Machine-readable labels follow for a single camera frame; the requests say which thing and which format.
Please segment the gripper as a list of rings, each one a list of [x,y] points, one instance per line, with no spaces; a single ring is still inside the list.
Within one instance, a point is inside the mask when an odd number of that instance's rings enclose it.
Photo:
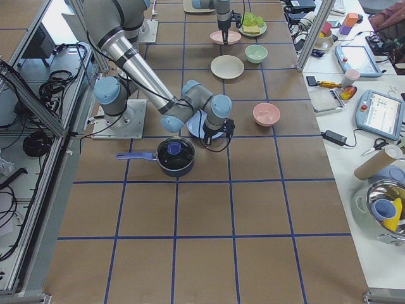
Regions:
[[[204,131],[204,137],[203,137],[203,143],[205,145],[210,146],[213,137],[219,133],[225,133],[225,137],[227,138],[227,144],[230,144],[230,141],[233,138],[234,135],[234,129],[235,129],[235,122],[231,118],[226,118],[224,122],[219,126],[218,129],[214,129],[213,127],[210,127],[208,125],[208,119],[205,119],[204,125],[203,125],[203,131]]]
[[[226,13],[218,13],[218,28],[221,31],[221,38],[224,44],[228,44],[228,30],[231,27],[231,23],[235,22],[237,27],[241,25],[241,14],[234,11],[228,11]]]

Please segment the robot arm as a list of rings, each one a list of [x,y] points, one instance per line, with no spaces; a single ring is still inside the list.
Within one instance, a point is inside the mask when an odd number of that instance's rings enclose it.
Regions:
[[[181,99],[177,99],[135,48],[149,5],[149,1],[85,1],[84,22],[89,37],[149,98],[161,113],[161,124],[168,132],[178,132],[201,110],[206,113],[202,127],[205,145],[209,146],[219,132],[232,138],[235,125],[229,118],[232,101],[228,96],[215,95],[190,80],[182,89]]]
[[[242,25],[243,14],[236,13],[230,7],[229,0],[192,0],[195,9],[211,9],[216,11],[217,26],[221,33],[222,42],[228,44],[228,31],[235,23],[239,29]]]

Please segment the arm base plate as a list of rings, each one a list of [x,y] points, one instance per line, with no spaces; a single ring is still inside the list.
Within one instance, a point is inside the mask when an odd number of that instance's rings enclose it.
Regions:
[[[140,44],[154,44],[157,39],[159,21],[145,19],[139,31]]]
[[[147,109],[147,99],[129,99],[122,116],[115,118],[105,115],[101,106],[95,120],[91,138],[98,140],[141,139]]]

